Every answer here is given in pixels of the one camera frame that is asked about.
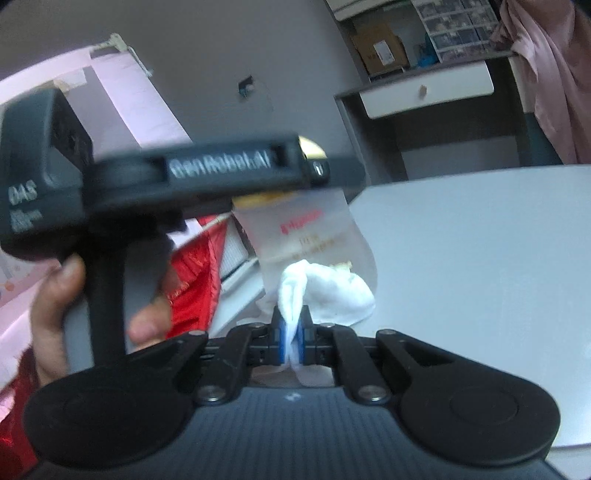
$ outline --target cardboard box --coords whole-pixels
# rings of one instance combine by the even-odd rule
[[[402,41],[386,23],[364,25],[352,39],[370,75],[408,66]]]

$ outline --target gray wall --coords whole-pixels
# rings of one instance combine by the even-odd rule
[[[117,32],[193,140],[296,131],[352,151],[333,95],[361,77],[323,0],[14,0],[0,32],[0,77]]]

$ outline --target storage box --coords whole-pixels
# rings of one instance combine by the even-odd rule
[[[364,25],[352,38],[370,75],[408,66],[402,41],[386,23]]]
[[[489,0],[411,0],[441,61],[492,51],[498,20]]]

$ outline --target pink curtain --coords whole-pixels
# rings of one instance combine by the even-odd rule
[[[493,37],[528,65],[535,117],[563,163],[591,163],[591,22],[571,0],[504,0]]]

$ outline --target ribbed gray surface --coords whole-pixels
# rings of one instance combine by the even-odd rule
[[[546,463],[480,470],[443,461],[405,437],[380,407],[341,388],[248,387],[238,400],[196,412],[170,445],[133,466],[102,472],[45,463],[30,479],[60,480],[556,480]]]

